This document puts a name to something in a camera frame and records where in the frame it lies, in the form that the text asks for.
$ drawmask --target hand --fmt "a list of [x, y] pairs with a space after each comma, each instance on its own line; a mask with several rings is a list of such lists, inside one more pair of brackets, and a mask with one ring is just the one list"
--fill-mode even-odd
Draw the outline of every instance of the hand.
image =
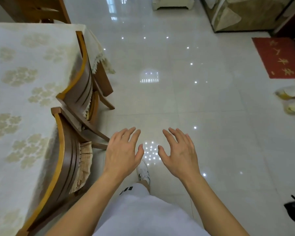
[[163, 134], [170, 145], [170, 156], [166, 155], [162, 146], [158, 146], [158, 154], [164, 165], [181, 181], [193, 177], [195, 174], [200, 174], [197, 153], [189, 135], [184, 134], [178, 128], [176, 130], [169, 128], [168, 130], [177, 141], [172, 134], [163, 129]]
[[135, 147], [141, 130], [138, 129], [130, 139], [135, 129], [125, 128], [113, 134], [107, 146], [104, 172], [123, 180], [140, 164], [144, 155], [143, 144], [139, 145], [136, 154]]

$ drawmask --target white sneaker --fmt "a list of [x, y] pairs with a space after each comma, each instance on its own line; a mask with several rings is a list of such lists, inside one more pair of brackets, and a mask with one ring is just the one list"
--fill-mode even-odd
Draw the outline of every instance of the white sneaker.
[[150, 184], [150, 175], [147, 171], [147, 164], [142, 159], [140, 164], [137, 167], [137, 173], [139, 175], [139, 180], [146, 180], [148, 184]]

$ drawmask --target doormat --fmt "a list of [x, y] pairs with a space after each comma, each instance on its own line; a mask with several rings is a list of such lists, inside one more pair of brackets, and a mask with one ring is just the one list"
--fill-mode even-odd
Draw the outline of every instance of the doormat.
[[295, 40], [252, 38], [270, 79], [295, 79]]

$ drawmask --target white tablecloth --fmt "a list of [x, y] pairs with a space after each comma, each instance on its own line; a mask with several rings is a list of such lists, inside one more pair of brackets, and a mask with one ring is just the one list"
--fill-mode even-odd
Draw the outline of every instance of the white tablecloth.
[[74, 76], [83, 32], [93, 71], [105, 59], [85, 25], [0, 23], [0, 235], [15, 235], [43, 196], [58, 159], [50, 108]]

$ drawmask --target glossy floor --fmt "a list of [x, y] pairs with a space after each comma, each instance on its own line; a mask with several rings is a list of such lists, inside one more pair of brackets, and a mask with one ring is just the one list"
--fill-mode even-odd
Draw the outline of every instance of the glossy floor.
[[[152, 11], [151, 0], [65, 0], [73, 23], [90, 28], [116, 74], [102, 111], [107, 136], [142, 130], [151, 194], [177, 204], [201, 224], [181, 182], [157, 155], [169, 153], [162, 129], [180, 127], [193, 139], [201, 173], [252, 236], [295, 235], [283, 203], [295, 195], [295, 116], [273, 94], [293, 79], [269, 79], [251, 37], [266, 32], [212, 32], [199, 2], [191, 11]], [[93, 181], [102, 173], [96, 151]], [[116, 194], [137, 180], [125, 179]]]

